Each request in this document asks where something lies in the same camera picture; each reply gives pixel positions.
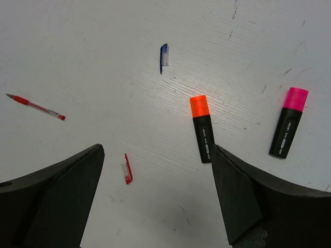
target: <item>orange cap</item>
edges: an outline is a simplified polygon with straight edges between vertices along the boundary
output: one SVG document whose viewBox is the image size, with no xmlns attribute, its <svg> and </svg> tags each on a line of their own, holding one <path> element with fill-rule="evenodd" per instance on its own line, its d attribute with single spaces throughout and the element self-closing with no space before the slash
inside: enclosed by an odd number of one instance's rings
<svg viewBox="0 0 331 248">
<path fill-rule="evenodd" d="M 209 115 L 209 108 L 206 95 L 190 98 L 193 118 Z"/>
</svg>

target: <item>pen clip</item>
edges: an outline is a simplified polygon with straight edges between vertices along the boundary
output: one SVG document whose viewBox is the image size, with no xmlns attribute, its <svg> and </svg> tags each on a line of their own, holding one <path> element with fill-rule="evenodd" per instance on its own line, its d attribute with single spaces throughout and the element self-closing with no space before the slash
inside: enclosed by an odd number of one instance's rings
<svg viewBox="0 0 331 248">
<path fill-rule="evenodd" d="M 122 167 L 122 171 L 124 174 L 125 183 L 129 184 L 130 182 L 132 182 L 132 179 L 133 179 L 132 172 L 131 172 L 131 167 L 130 167 L 128 156 L 126 155 L 126 153 L 124 155 L 125 155 L 126 163 L 122 163 L 121 167 Z"/>
</svg>

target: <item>white surface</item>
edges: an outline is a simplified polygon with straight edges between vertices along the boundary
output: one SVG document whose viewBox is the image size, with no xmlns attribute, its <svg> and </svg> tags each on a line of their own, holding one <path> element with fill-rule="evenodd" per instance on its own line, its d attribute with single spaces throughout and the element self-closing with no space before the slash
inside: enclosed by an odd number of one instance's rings
<svg viewBox="0 0 331 248">
<path fill-rule="evenodd" d="M 322 0 L 1 1 L 0 182 L 101 143 L 106 158 L 83 248 L 228 247 L 189 98 L 207 94 L 217 144 L 325 190 L 330 12 Z M 164 43 L 170 66 L 160 75 Z M 268 149 L 290 86 L 310 94 L 290 154 L 277 160 Z M 124 152 L 131 185 L 121 171 Z"/>
</svg>

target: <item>highlighter cap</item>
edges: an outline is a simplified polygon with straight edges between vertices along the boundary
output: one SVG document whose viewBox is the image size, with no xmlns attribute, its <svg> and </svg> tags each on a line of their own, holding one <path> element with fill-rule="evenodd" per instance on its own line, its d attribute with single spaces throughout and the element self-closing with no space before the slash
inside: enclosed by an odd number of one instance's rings
<svg viewBox="0 0 331 248">
<path fill-rule="evenodd" d="M 284 107 L 303 112 L 308 97 L 308 92 L 309 91 L 305 89 L 291 87 L 288 95 L 286 96 Z"/>
<path fill-rule="evenodd" d="M 206 95 L 190 98 L 193 118 L 209 115 L 209 108 Z"/>
</svg>

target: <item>pink cap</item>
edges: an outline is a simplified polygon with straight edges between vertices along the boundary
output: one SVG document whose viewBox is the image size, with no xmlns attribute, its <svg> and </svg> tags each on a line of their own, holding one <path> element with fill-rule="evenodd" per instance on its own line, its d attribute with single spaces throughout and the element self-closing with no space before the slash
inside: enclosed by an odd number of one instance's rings
<svg viewBox="0 0 331 248">
<path fill-rule="evenodd" d="M 303 112 L 308 97 L 308 92 L 309 91 L 305 89 L 291 87 L 288 95 L 286 96 L 284 107 Z"/>
</svg>

